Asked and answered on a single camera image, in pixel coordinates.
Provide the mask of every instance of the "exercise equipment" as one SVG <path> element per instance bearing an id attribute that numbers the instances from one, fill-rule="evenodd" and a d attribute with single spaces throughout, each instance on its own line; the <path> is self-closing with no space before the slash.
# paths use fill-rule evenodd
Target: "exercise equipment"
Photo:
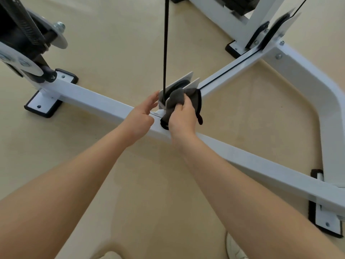
<path id="1" fill-rule="evenodd" d="M 345 218 L 345 95 L 332 79 L 282 40 L 300 12 L 290 11 L 271 22 L 284 0 L 259 0 L 250 17 L 229 9 L 229 5 L 219 0 L 189 1 L 235 40 L 226 47 L 235 55 L 235 60 L 203 81 L 199 78 L 192 81 L 193 72 L 190 72 L 164 86 L 160 109 L 150 113 L 155 122 L 148 135 L 170 141 L 169 131 L 161 127 L 160 121 L 166 114 L 168 98 L 164 97 L 171 95 L 176 87 L 200 89 L 204 98 L 258 60 L 264 60 L 316 109 L 323 171 L 313 178 L 208 136 L 198 134 L 198 137 L 249 176 L 315 203 L 309 207 L 309 219 L 327 233 L 341 237 L 341 220 Z M 25 109 L 50 117 L 66 102 L 113 122 L 126 118 L 132 106 L 76 85 L 78 78 L 74 74 L 53 70 L 43 59 L 42 55 L 51 45 L 67 48 L 63 23 L 50 23 L 25 9 L 19 0 L 0 0 L 0 4 L 0 19 L 5 22 L 0 26 L 0 59 L 38 90 Z"/>

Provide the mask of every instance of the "floor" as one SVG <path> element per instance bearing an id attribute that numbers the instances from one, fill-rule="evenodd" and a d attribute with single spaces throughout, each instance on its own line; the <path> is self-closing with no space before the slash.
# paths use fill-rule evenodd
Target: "floor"
<path id="1" fill-rule="evenodd" d="M 51 68 L 130 105 L 161 89 L 164 0 L 22 1 L 67 26 L 67 50 L 45 54 Z M 286 0 L 278 13 L 301 2 Z M 284 39 L 345 89 L 344 8 L 345 0 L 308 0 Z M 230 41 L 188 1 L 171 4 L 167 82 L 213 74 L 233 60 Z M 3 64 L 0 72 L 0 198 L 114 128 L 68 104 L 50 119 L 29 113 L 23 105 L 35 90 Z M 314 109 L 262 62 L 209 96 L 201 113 L 199 132 L 304 174 L 322 168 Z M 307 200 L 270 189 L 307 215 Z M 177 152 L 145 137 L 119 158 L 57 258 L 111 248 L 126 259 L 224 259 L 225 233 Z M 343 240 L 332 241 L 345 251 Z"/>

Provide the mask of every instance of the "silver bolt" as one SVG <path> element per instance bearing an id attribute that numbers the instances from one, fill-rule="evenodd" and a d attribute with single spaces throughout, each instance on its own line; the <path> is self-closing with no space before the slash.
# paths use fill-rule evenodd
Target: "silver bolt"
<path id="1" fill-rule="evenodd" d="M 54 23 L 54 26 L 59 30 L 59 32 L 63 33 L 66 29 L 66 26 L 62 22 Z"/>
<path id="2" fill-rule="evenodd" d="M 5 61 L 5 62 L 11 61 L 11 59 L 8 56 L 6 56 L 6 55 L 4 55 L 2 53 L 0 53 L 0 59 Z"/>
<path id="3" fill-rule="evenodd" d="M 19 59 L 19 63 L 24 67 L 30 67 L 31 64 L 29 64 L 27 61 L 24 61 L 23 59 Z"/>

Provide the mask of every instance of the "shoe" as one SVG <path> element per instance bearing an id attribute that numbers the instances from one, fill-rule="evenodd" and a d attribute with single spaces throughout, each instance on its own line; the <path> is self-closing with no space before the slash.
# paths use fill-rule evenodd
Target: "shoe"
<path id="1" fill-rule="evenodd" d="M 110 252 L 107 252 L 105 255 L 103 255 L 99 259 L 122 259 L 122 257 L 119 256 L 119 254 L 117 254 L 117 253 L 115 253 L 113 251 L 110 251 Z"/>
<path id="2" fill-rule="evenodd" d="M 238 246 L 235 240 L 227 233 L 226 235 L 226 251 L 229 259 L 248 259 L 243 250 Z"/>

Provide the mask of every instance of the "person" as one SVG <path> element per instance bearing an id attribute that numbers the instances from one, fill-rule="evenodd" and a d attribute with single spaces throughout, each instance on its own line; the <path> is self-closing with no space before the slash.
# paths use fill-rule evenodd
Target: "person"
<path id="1" fill-rule="evenodd" d="M 33 179 L 0 201 L 0 256 L 53 259 L 71 235 L 121 153 L 150 129 L 158 92 L 113 131 L 75 158 Z M 268 189 L 218 156 L 195 133 L 190 99 L 170 117 L 181 153 L 233 244 L 233 258 L 325 259 L 344 254 L 312 223 Z M 109 251 L 103 258 L 120 258 Z"/>

